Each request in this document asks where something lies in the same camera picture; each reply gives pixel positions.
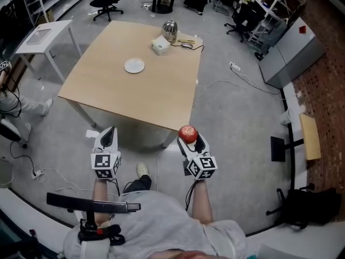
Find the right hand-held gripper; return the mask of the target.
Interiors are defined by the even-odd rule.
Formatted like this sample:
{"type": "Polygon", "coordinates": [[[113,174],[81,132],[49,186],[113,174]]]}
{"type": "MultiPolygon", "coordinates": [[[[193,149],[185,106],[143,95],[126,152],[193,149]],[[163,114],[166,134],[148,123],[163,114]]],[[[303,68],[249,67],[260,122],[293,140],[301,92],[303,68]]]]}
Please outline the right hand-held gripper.
{"type": "Polygon", "coordinates": [[[177,137],[177,144],[184,157],[183,163],[185,176],[191,175],[195,180],[211,178],[218,169],[216,159],[210,154],[210,147],[205,137],[197,132],[196,151],[181,138],[177,137]]]}

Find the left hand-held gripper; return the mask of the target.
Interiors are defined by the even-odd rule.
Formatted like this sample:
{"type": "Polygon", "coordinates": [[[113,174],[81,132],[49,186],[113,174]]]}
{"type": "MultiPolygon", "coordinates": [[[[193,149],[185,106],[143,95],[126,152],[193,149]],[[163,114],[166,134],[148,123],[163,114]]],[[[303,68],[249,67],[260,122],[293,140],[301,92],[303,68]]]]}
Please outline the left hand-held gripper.
{"type": "Polygon", "coordinates": [[[103,130],[96,138],[92,153],[91,167],[100,180],[115,179],[121,165],[118,151],[118,129],[113,126],[103,130]]]}

